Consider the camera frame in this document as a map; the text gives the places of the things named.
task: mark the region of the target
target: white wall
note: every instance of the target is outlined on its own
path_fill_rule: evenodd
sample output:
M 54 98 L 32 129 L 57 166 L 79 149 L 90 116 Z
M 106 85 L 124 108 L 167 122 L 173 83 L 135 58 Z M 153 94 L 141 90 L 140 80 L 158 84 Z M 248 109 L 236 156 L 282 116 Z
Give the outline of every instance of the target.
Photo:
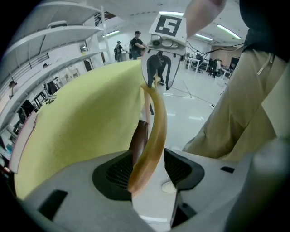
M 78 43 L 71 44 L 65 47 L 61 47 L 55 49 L 48 53 L 49 60 L 47 62 L 49 64 L 55 63 L 57 61 L 61 61 L 67 58 L 77 57 L 81 54 L 81 50 L 79 48 Z M 84 74 L 87 72 L 84 62 L 79 62 L 75 64 L 75 67 L 78 69 L 80 74 Z
M 88 19 L 85 23 L 85 26 L 92 26 L 95 27 L 95 17 L 91 17 L 90 19 Z M 93 36 L 91 36 L 90 38 L 88 38 L 86 40 L 87 43 L 87 49 L 90 52 L 95 52 L 98 51 L 100 49 L 99 47 L 99 40 L 98 40 L 98 35 L 94 34 Z M 90 58 L 91 63 L 92 63 L 92 67 L 93 68 L 99 68 L 104 66 L 104 62 L 102 59 L 102 55 L 99 53 L 97 55 L 94 55 L 93 57 Z
M 126 49 L 129 51 L 129 43 L 130 41 L 133 39 L 133 37 L 135 36 L 135 31 L 140 31 L 141 35 L 140 35 L 140 39 L 147 44 L 150 39 L 151 39 L 151 34 L 148 33 L 149 29 L 150 29 L 151 24 L 146 24 L 143 25 L 141 27 L 130 27 L 130 28 L 122 28 L 120 29 L 120 32 L 118 34 L 112 35 L 108 37 L 108 43 L 109 43 L 109 50 L 110 50 L 110 54 L 113 57 L 113 62 L 116 62 L 114 59 L 114 48 L 117 45 L 118 41 L 121 41 L 121 45 L 123 47 L 123 49 Z M 189 38 L 188 41 L 190 42 L 190 44 L 197 49 L 198 51 L 200 51 L 201 53 L 204 52 L 208 52 L 211 50 L 211 45 L 197 40 L 197 39 L 192 39 Z M 100 42 L 100 49 L 106 48 L 105 45 L 105 41 L 104 38 L 101 37 L 99 38 L 99 42 Z M 192 50 L 190 50 L 189 48 L 186 48 L 186 53 L 190 53 L 190 54 L 194 54 L 194 52 Z M 108 56 L 106 53 L 104 53 L 105 59 L 107 61 Z
M 200 53 L 209 52 L 212 49 L 212 46 L 210 44 L 197 39 L 189 38 L 187 41 L 191 44 L 191 46 L 200 51 Z M 192 47 L 190 47 L 190 45 L 187 43 L 186 53 L 195 54 L 190 48 Z

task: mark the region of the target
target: yellow cloth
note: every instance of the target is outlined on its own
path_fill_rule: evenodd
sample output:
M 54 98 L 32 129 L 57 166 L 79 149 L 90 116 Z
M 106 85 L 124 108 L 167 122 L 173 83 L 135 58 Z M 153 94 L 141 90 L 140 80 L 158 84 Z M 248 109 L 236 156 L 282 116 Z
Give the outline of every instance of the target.
M 140 60 L 87 72 L 57 91 L 44 105 L 15 175 L 24 199 L 62 168 L 127 150 L 144 105 Z

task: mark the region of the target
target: white floor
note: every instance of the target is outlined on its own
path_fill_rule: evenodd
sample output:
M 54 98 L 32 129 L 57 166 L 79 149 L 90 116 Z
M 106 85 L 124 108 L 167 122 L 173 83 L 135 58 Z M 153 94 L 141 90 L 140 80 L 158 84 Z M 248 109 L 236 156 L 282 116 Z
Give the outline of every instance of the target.
M 167 138 L 165 148 L 181 150 L 196 136 L 212 112 L 210 104 L 216 104 L 227 81 L 212 78 L 207 73 L 187 71 L 180 66 L 171 89 L 162 87 L 167 111 Z M 134 209 L 156 231 L 170 229 L 175 193 L 164 193 L 161 186 L 169 177 L 161 157 L 155 173 L 145 189 L 133 199 Z

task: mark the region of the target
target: laboratory room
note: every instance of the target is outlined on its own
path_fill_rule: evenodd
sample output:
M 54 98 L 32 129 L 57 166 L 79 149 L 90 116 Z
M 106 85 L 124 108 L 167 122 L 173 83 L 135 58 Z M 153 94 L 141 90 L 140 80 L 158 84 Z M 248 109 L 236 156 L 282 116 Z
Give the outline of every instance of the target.
M 6 4 L 10 14 L 0 16 L 3 231 L 288 226 L 284 3 Z

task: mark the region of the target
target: person's leg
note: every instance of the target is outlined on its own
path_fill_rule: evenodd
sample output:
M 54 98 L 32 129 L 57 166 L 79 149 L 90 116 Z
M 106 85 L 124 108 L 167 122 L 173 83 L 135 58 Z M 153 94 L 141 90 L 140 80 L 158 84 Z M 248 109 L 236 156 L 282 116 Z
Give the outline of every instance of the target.
M 164 83 L 163 72 L 164 72 L 165 67 L 166 67 L 166 63 L 163 62 L 162 65 L 157 69 L 157 75 L 160 77 L 161 83 Z
M 122 54 L 118 54 L 118 62 L 122 61 Z
M 139 54 L 137 51 L 132 51 L 132 57 L 133 57 L 133 60 L 136 60 L 137 57 L 139 57 Z
M 222 73 L 221 70 L 219 70 L 219 71 L 217 72 L 217 77 L 220 77 L 221 75 L 223 75 L 223 73 Z
M 286 62 L 265 52 L 242 53 L 226 90 L 199 133 L 183 151 L 239 161 L 275 138 L 274 129 L 261 107 L 282 75 Z M 260 75 L 259 70 L 266 65 Z

